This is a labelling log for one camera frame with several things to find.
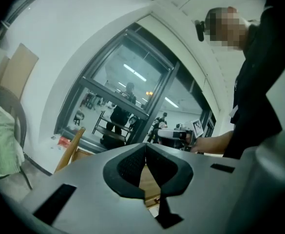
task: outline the wooden chair backrest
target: wooden chair backrest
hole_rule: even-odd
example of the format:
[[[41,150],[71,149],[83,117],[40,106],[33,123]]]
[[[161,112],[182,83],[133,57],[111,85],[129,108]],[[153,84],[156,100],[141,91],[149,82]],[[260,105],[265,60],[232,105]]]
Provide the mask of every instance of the wooden chair backrest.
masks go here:
[[[55,173],[59,170],[61,170],[63,167],[67,166],[69,164],[70,158],[71,156],[74,156],[75,153],[77,152],[77,147],[79,144],[79,140],[82,137],[83,133],[85,132],[86,128],[82,127],[78,130],[78,132],[76,133],[76,135],[74,136],[73,140],[71,141],[70,145],[68,146],[68,148],[65,150],[59,164],[57,165],[57,168],[55,170]]]

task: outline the chair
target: chair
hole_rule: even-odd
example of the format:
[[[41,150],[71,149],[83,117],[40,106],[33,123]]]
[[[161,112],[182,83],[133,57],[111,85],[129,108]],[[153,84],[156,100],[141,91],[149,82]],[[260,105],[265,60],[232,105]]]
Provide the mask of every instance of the chair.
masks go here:
[[[70,158],[72,157],[72,161],[77,159],[83,158],[85,156],[90,156],[90,153],[84,152],[78,149],[79,140],[82,137],[83,133],[85,132],[86,128],[82,127],[78,130],[76,135],[74,136],[73,140],[71,141],[68,148],[65,150],[57,168],[55,169],[55,173],[61,170],[63,167],[66,167],[69,164]]]
[[[25,113],[20,103],[20,100],[10,90],[2,86],[0,86],[0,107],[2,107],[2,109],[10,113],[15,118],[15,138],[23,149],[26,136]],[[32,189],[29,179],[27,178],[24,170],[21,167],[20,173],[25,178],[28,187]]]

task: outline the red object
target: red object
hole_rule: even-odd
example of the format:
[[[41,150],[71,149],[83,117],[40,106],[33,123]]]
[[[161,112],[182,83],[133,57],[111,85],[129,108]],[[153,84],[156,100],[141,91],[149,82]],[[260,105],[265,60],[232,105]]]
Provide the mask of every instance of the red object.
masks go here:
[[[71,141],[65,137],[60,137],[58,145],[63,146],[65,148],[68,148],[70,145]]]

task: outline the man in black shirt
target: man in black shirt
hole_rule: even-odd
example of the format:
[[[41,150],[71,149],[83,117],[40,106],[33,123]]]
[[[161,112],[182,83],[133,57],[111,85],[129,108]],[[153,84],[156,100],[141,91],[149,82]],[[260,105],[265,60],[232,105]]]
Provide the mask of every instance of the man in black shirt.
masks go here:
[[[167,116],[167,113],[164,112],[162,117],[157,117],[155,119],[155,124],[153,125],[153,129],[150,132],[150,135],[149,135],[149,138],[148,138],[147,142],[151,142],[151,139],[155,135],[153,143],[157,143],[157,139],[158,139],[157,129],[159,129],[159,125],[160,125],[161,122],[164,122],[167,125],[167,122],[165,121],[165,117],[166,116]]]
[[[280,11],[266,3],[261,22],[256,25],[246,21],[232,7],[208,12],[205,32],[210,40],[242,50],[246,60],[234,87],[234,105],[230,113],[234,131],[218,137],[198,138],[192,152],[240,158],[244,149],[258,146],[281,131],[266,97],[285,69],[285,26],[279,14]]]
[[[120,92],[120,94],[131,103],[136,104],[136,96],[133,94],[134,84],[132,82],[128,82],[126,86],[125,92]],[[111,121],[115,122],[119,125],[125,126],[131,113],[125,111],[124,109],[116,106],[113,113],[111,114]],[[113,123],[108,122],[106,129],[112,131],[113,127],[115,126],[115,133],[118,135],[122,134],[122,129]]]

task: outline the gray floor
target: gray floor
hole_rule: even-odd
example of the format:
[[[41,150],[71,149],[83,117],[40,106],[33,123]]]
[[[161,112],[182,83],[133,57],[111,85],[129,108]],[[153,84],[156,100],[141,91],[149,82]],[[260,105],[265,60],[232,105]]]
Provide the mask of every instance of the gray floor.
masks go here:
[[[41,172],[28,160],[25,160],[23,162],[22,168],[33,188],[38,186],[42,180],[48,178],[48,175]],[[15,201],[20,202],[30,192],[30,189],[27,186],[22,174],[17,173],[10,175],[6,178],[0,179],[0,192],[14,199]]]

